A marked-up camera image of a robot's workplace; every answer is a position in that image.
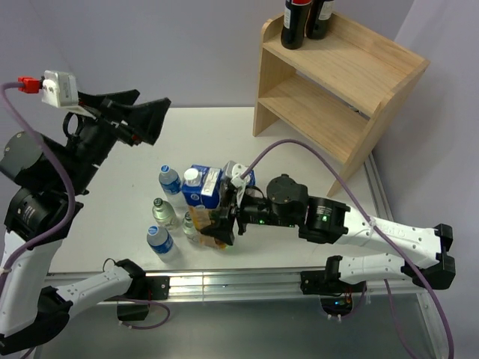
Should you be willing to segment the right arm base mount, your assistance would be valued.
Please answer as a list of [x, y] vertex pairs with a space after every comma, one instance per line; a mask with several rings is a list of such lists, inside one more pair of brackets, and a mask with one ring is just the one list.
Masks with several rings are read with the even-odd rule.
[[367, 284], [344, 283], [337, 278], [327, 278], [326, 270], [300, 272], [300, 290], [303, 295], [317, 295], [321, 310], [327, 317], [341, 319], [353, 312], [355, 303], [353, 294], [359, 293], [364, 298]]

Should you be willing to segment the cola glass bottle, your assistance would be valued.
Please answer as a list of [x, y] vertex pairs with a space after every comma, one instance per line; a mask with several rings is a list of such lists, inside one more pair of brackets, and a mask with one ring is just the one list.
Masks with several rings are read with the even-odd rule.
[[326, 36], [334, 3], [334, 0], [312, 1], [305, 26], [305, 34], [307, 38], [312, 40], [322, 40]]
[[305, 24], [312, 0], [286, 0], [284, 6], [281, 45], [286, 49], [298, 49], [304, 40]]

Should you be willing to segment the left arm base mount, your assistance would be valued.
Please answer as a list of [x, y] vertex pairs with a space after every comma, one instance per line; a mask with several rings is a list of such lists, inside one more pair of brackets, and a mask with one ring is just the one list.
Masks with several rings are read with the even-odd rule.
[[[164, 325], [170, 318], [171, 310], [163, 304], [168, 298], [170, 277], [143, 277], [134, 280], [132, 287], [123, 295], [115, 295], [106, 302], [114, 302], [119, 324], [132, 330], [149, 330]], [[153, 309], [161, 308], [165, 318], [157, 324], [142, 324]]]

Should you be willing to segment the purple juice carton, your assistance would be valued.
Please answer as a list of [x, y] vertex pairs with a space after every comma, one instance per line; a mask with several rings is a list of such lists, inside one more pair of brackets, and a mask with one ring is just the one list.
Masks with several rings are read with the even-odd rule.
[[256, 179], [255, 179], [254, 171], [251, 171], [251, 172], [248, 173], [248, 175], [246, 176], [246, 181], [247, 181], [247, 186], [256, 185]]

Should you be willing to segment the orange juice carton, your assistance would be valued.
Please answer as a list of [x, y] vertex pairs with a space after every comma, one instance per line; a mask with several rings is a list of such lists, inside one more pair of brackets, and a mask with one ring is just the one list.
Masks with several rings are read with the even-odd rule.
[[221, 168], [192, 165], [184, 172], [181, 185], [190, 218], [198, 231], [198, 244], [217, 250], [224, 250], [227, 245], [200, 234], [200, 230], [215, 222], [212, 215], [220, 204], [221, 179]]

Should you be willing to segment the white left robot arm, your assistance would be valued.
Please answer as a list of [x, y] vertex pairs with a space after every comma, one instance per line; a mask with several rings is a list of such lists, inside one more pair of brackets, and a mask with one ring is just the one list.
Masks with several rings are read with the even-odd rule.
[[1, 354], [29, 354], [58, 336], [76, 315], [111, 298], [146, 304], [144, 270], [119, 260], [105, 273], [53, 287], [44, 281], [67, 238], [88, 186], [116, 143], [154, 144], [171, 102], [138, 103], [127, 90], [79, 94], [77, 126], [66, 144], [34, 131], [27, 123], [4, 149], [1, 172], [19, 186], [4, 220], [1, 262]]

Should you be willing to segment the blue-cap water bottle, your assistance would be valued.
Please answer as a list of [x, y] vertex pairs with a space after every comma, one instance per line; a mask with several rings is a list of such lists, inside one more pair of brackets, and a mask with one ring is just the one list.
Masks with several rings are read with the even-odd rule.
[[179, 257], [173, 237], [164, 227], [152, 225], [147, 229], [146, 240], [150, 249], [163, 261], [170, 263]]
[[162, 165], [158, 179], [168, 202], [176, 208], [184, 207], [186, 204], [181, 192], [181, 181], [178, 172], [168, 165]]

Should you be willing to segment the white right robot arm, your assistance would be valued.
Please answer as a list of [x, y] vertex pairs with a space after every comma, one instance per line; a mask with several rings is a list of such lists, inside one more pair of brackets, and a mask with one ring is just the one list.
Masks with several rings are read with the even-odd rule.
[[369, 280], [404, 279], [419, 287], [448, 289], [456, 275], [449, 255], [453, 231], [447, 224], [433, 228], [409, 227], [381, 218], [365, 219], [357, 209], [308, 194], [305, 185], [286, 174], [272, 179], [266, 193], [237, 197], [229, 184], [212, 223], [201, 234], [232, 245], [234, 230], [242, 235], [249, 224], [292, 227], [299, 238], [318, 245], [353, 245], [375, 253], [365, 257], [334, 255], [323, 269], [302, 271], [306, 295], [361, 292]]

